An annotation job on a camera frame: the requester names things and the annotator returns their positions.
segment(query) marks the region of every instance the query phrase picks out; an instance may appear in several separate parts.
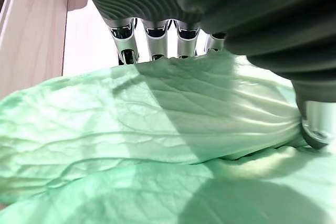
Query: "wooden panel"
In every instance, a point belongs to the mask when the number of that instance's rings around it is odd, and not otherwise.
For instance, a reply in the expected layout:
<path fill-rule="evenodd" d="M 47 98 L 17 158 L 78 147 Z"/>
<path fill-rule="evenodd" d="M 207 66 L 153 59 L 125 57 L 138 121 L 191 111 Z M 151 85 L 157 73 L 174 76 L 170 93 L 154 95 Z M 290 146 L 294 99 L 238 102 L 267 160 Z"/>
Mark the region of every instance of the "wooden panel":
<path fill-rule="evenodd" d="M 66 15 L 67 0 L 8 0 L 0 15 L 0 98 L 61 75 Z"/>

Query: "robotic hand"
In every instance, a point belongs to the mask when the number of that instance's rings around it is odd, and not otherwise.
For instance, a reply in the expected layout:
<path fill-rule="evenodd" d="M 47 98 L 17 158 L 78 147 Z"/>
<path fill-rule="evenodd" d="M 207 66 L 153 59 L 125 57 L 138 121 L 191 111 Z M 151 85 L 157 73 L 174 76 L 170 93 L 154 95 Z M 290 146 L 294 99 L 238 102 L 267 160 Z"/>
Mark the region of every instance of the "robotic hand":
<path fill-rule="evenodd" d="M 206 50 L 225 47 L 292 81 L 309 145 L 322 148 L 336 141 L 335 0 L 93 2 L 110 27 L 121 64 L 139 58 L 132 18 L 143 19 L 151 60 L 167 55 L 169 20 L 177 29 L 181 58 L 195 54 L 201 28 L 209 34 Z"/>

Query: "chrome cylinder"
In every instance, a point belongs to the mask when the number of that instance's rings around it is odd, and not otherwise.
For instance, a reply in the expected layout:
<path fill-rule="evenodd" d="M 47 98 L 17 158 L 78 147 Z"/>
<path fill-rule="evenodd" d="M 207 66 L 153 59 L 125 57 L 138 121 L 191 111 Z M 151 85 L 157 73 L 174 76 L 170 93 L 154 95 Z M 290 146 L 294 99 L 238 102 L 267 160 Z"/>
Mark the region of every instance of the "chrome cylinder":
<path fill-rule="evenodd" d="M 136 46 L 134 35 L 134 24 L 132 19 L 124 19 L 118 21 L 109 21 L 105 19 L 108 25 L 117 25 L 119 27 L 110 27 L 109 30 L 116 44 L 119 59 L 124 64 L 134 64 L 139 61 L 139 52 Z"/>
<path fill-rule="evenodd" d="M 150 60 L 158 60 L 167 56 L 168 20 L 149 22 L 142 20 L 145 28 Z"/>
<path fill-rule="evenodd" d="M 336 142 L 336 103 L 305 102 L 306 118 L 302 120 L 302 128 L 309 137 L 307 143 L 328 145 Z"/>
<path fill-rule="evenodd" d="M 195 48 L 198 33 L 200 32 L 197 24 L 187 24 L 175 22 L 177 29 L 177 56 L 187 58 L 195 55 Z"/>
<path fill-rule="evenodd" d="M 208 34 L 205 41 L 204 51 L 209 49 L 220 51 L 224 48 L 225 33 Z"/>

